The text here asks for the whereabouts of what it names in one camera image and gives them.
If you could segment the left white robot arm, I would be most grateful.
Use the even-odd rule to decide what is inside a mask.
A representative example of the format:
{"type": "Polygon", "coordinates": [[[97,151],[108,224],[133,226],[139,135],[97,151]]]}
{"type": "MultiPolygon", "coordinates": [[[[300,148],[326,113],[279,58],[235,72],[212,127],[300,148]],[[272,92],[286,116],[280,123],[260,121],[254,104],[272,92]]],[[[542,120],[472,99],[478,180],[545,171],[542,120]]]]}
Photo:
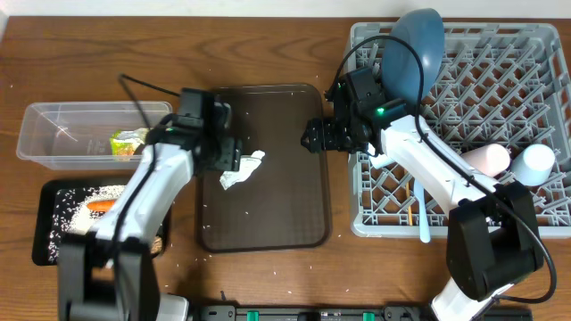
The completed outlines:
{"type": "Polygon", "coordinates": [[[179,192],[207,171],[236,171],[241,142],[232,109],[214,93],[185,88],[178,112],[145,138],[120,198],[83,235],[63,237],[58,258],[61,320],[188,320],[188,299],[161,291],[151,248],[179,192]]]}

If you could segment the pink cup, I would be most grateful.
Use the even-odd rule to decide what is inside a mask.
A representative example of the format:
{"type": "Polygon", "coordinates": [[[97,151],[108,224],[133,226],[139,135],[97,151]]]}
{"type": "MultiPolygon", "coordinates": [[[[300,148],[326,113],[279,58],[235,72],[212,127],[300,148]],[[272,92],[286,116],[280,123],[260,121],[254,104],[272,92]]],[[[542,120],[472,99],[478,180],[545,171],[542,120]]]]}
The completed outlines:
{"type": "Polygon", "coordinates": [[[488,144],[475,150],[464,152],[460,157],[489,177],[498,176],[511,163],[508,149],[500,144],[488,144]]]}

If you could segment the wooden chopstick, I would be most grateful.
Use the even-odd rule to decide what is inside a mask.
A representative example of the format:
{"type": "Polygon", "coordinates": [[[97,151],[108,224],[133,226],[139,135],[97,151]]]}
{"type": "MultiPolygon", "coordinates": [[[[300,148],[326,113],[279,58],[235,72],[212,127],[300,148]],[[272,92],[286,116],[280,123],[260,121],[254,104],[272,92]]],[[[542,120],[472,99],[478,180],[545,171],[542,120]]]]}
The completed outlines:
{"type": "MultiPolygon", "coordinates": [[[[409,199],[411,197],[410,181],[405,184],[405,193],[406,193],[407,199],[409,199]]],[[[414,220],[413,220],[412,208],[411,208],[410,204],[407,207],[407,215],[408,215],[407,216],[408,225],[413,226],[414,220]]]]}

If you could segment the dark blue plate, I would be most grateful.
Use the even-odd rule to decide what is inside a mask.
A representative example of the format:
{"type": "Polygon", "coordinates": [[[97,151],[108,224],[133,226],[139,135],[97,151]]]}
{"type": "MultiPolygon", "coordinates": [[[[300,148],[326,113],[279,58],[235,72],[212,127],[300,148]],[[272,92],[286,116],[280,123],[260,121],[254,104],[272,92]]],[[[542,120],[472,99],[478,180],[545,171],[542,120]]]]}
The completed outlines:
{"type": "MultiPolygon", "coordinates": [[[[432,8],[408,12],[396,21],[390,32],[407,43],[422,63],[424,82],[422,98],[435,83],[444,53],[444,26],[441,15],[432,8]]],[[[407,103],[418,101],[420,73],[415,56],[398,42],[389,40],[381,60],[381,80],[391,98],[407,103]]]]}

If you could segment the green snack wrapper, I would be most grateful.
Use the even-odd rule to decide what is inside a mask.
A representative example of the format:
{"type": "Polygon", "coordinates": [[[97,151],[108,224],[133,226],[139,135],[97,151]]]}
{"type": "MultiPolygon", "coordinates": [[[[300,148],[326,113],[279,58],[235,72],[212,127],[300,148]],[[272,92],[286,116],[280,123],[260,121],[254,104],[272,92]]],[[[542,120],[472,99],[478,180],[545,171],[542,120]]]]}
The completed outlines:
{"type": "Polygon", "coordinates": [[[145,146],[148,128],[115,132],[110,138],[113,156],[132,156],[145,146]]]}

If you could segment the brown food piece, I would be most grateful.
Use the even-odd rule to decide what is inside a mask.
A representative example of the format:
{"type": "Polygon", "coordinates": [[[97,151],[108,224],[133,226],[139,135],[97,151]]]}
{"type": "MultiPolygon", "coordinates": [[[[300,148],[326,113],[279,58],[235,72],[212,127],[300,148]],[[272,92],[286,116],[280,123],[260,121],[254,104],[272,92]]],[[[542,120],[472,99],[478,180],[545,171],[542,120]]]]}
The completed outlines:
{"type": "Polygon", "coordinates": [[[155,257],[158,256],[163,248],[163,240],[160,236],[156,236],[153,240],[153,244],[151,247],[151,254],[155,257]]]}

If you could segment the cooked white rice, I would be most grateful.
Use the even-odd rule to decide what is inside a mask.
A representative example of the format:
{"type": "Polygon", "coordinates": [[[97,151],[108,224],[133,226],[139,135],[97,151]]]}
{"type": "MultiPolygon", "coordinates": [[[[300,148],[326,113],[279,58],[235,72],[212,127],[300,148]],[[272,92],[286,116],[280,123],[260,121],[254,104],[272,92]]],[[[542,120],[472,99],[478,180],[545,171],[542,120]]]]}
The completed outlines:
{"type": "Polygon", "coordinates": [[[48,263],[56,263],[60,243],[67,233],[85,234],[106,213],[90,211],[87,208],[90,202],[116,201],[124,189],[124,185],[60,189],[55,195],[53,213],[49,216],[51,227],[47,236],[48,263]]]}

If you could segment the light blue cup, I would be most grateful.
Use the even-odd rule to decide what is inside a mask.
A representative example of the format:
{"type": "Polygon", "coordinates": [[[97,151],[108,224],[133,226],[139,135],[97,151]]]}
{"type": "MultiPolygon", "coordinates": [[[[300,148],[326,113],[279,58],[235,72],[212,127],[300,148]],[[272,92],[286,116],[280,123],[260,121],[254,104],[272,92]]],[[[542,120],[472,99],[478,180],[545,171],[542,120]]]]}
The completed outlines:
{"type": "Polygon", "coordinates": [[[554,151],[544,144],[532,144],[513,161],[510,171],[526,186],[538,186],[547,181],[555,163],[554,151]]]}

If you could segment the orange carrot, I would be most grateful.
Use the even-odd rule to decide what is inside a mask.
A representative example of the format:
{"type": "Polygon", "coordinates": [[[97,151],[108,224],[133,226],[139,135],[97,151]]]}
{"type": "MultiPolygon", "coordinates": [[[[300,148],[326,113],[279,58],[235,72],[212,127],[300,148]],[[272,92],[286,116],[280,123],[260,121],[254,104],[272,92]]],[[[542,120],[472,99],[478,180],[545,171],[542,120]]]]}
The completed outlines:
{"type": "Polygon", "coordinates": [[[87,205],[87,208],[90,211],[95,211],[95,212],[108,212],[114,205],[115,200],[103,200],[103,201],[95,201],[95,202],[90,202],[87,205]]]}

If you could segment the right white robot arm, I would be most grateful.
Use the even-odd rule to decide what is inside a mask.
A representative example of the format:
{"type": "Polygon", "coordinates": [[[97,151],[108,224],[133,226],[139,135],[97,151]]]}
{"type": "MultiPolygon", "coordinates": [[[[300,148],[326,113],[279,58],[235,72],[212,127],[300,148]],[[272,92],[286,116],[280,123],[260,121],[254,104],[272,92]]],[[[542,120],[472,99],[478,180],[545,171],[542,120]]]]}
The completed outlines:
{"type": "Polygon", "coordinates": [[[370,68],[338,73],[325,94],[334,116],[311,119],[301,144],[310,152],[366,154],[375,167],[394,162],[420,183],[448,217],[451,278],[430,308],[438,320],[477,320],[506,291],[542,266],[557,273],[541,240],[534,200],[518,181],[500,184],[474,168],[430,129],[416,103],[389,99],[370,68]]]}

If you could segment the light blue plastic knife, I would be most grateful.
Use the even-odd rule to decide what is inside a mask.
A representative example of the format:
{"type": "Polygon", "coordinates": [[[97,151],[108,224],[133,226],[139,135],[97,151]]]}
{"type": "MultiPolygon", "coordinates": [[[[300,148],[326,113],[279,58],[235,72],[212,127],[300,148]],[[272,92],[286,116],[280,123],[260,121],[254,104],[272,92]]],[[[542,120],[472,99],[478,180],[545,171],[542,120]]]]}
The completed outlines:
{"type": "Polygon", "coordinates": [[[418,179],[414,181],[413,193],[418,200],[419,239],[422,243],[430,243],[431,234],[426,214],[425,189],[418,179]]]}

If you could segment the white tissue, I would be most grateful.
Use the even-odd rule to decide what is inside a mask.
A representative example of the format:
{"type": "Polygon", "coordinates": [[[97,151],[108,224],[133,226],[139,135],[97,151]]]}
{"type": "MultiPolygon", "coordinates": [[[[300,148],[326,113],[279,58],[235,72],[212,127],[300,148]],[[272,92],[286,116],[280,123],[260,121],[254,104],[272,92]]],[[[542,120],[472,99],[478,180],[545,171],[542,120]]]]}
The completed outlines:
{"type": "Polygon", "coordinates": [[[219,178],[219,182],[224,190],[229,189],[237,183],[243,183],[262,163],[265,152],[257,150],[251,155],[243,155],[240,159],[238,171],[224,171],[219,178]]]}

